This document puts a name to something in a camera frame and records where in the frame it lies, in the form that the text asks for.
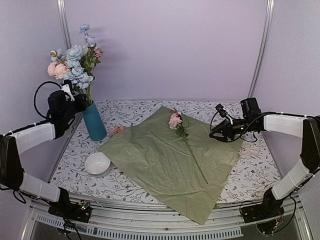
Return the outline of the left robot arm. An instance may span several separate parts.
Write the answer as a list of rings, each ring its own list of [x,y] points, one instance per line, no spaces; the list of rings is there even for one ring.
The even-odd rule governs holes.
[[[71,127],[77,113],[86,110],[87,96],[72,95],[61,89],[50,94],[48,106],[43,121],[1,135],[0,188],[48,201],[63,217],[70,217],[75,210],[68,191],[26,173],[20,155],[42,143],[62,137]]]

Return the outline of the pink flower stem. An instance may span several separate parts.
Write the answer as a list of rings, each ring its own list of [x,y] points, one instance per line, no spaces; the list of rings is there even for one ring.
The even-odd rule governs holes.
[[[62,80],[64,74],[69,71],[69,68],[64,63],[51,62],[47,67],[47,73],[50,77],[54,77],[57,80]]]

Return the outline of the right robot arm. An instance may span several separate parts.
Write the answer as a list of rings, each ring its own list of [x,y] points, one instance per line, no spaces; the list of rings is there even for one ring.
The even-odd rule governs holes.
[[[222,122],[210,126],[209,137],[233,143],[246,133],[263,132],[282,178],[264,194],[258,213],[262,218],[274,214],[282,201],[301,189],[320,171],[320,117],[318,115],[261,111],[256,98],[240,102],[241,117],[231,116],[218,104],[216,114]]]

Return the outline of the white flower stem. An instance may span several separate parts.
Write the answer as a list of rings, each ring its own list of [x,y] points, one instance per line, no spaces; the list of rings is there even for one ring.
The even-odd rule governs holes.
[[[66,57],[62,49],[58,48],[50,52],[50,59],[52,62],[63,63],[66,60]]]
[[[91,84],[95,79],[93,71],[98,64],[101,63],[100,57],[103,55],[103,50],[97,47],[96,44],[90,46],[88,45],[86,48],[86,53],[82,57],[82,67],[84,68],[84,74],[88,76],[87,80],[84,82],[84,89],[87,95],[88,106],[93,104],[92,90]]]

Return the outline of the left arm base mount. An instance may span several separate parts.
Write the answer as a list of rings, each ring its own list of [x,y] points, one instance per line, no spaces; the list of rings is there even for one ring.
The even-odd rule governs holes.
[[[92,208],[87,201],[80,200],[72,203],[69,200],[59,202],[47,202],[49,205],[48,213],[66,220],[73,220],[88,223],[91,217]]]

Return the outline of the blue hydrangea stem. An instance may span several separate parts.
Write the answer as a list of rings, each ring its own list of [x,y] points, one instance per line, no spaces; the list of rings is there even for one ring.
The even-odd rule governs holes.
[[[86,55],[80,45],[73,45],[65,52],[66,66],[68,72],[63,74],[64,81],[70,81],[72,89],[79,94],[86,94],[88,105],[93,104],[91,84],[94,76],[92,68],[86,61]]]

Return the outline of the beige printed ribbon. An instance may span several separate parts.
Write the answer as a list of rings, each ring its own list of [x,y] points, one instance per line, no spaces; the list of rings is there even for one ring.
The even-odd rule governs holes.
[[[261,148],[258,146],[253,146],[253,145],[244,145],[242,148],[246,151],[252,152],[252,153],[259,153],[261,151]]]

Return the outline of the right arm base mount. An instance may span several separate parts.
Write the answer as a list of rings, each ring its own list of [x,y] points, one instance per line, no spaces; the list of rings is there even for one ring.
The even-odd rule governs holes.
[[[271,203],[254,203],[252,205],[240,206],[240,215],[245,223],[252,223],[284,214],[283,200],[271,201]]]

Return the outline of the green tissue paper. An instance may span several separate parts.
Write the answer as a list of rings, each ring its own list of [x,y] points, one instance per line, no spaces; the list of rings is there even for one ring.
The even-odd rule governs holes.
[[[208,124],[183,116],[187,137],[169,128],[171,109],[160,107],[100,147],[111,162],[152,197],[203,225],[217,203],[243,142],[217,141]]]

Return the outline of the pink rose stem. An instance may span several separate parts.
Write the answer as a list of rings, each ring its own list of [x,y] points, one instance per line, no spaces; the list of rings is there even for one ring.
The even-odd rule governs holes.
[[[189,136],[187,133],[188,124],[184,125],[184,119],[183,119],[182,114],[175,108],[172,109],[172,114],[170,115],[168,126],[171,130],[175,130],[175,132],[178,136],[182,137],[182,139],[183,139],[184,143],[186,144],[201,176],[203,177],[205,183],[208,184],[208,180],[207,180],[203,170],[201,169],[200,164],[199,164],[196,156],[194,155],[194,152],[193,152],[190,144],[188,143],[188,140],[187,140],[187,137]]]

